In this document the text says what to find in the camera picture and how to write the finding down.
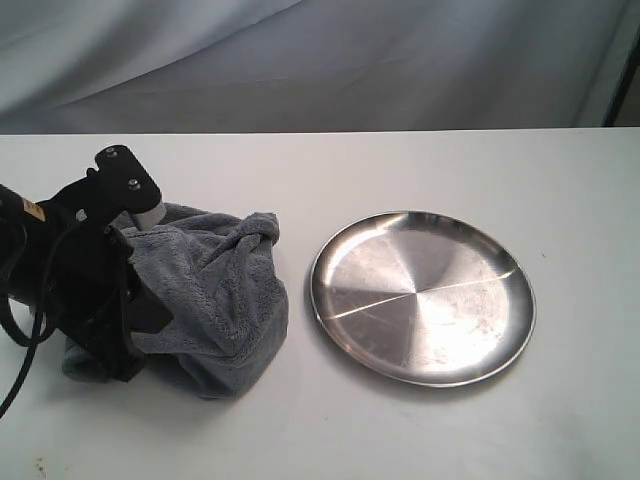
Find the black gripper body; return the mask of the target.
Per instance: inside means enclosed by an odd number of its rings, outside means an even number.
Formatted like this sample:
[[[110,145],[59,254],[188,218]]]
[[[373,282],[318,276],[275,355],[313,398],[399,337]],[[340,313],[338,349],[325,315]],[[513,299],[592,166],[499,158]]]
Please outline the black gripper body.
[[[46,308],[103,376],[129,381],[142,369],[144,355],[133,345],[128,318],[141,289],[129,264],[133,248],[111,226],[128,208],[124,188],[119,177],[89,172],[45,203],[56,219]]]

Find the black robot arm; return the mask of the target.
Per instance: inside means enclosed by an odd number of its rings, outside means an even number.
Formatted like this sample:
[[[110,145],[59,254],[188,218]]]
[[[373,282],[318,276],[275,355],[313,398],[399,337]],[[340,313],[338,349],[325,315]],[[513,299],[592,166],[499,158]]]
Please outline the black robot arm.
[[[97,171],[34,204],[1,190],[1,324],[29,343],[8,309],[15,300],[44,315],[36,342],[58,329],[109,378],[129,381],[145,363],[133,334],[157,334],[173,319],[131,263],[133,247],[113,226],[122,213],[160,206],[157,186],[130,190]]]

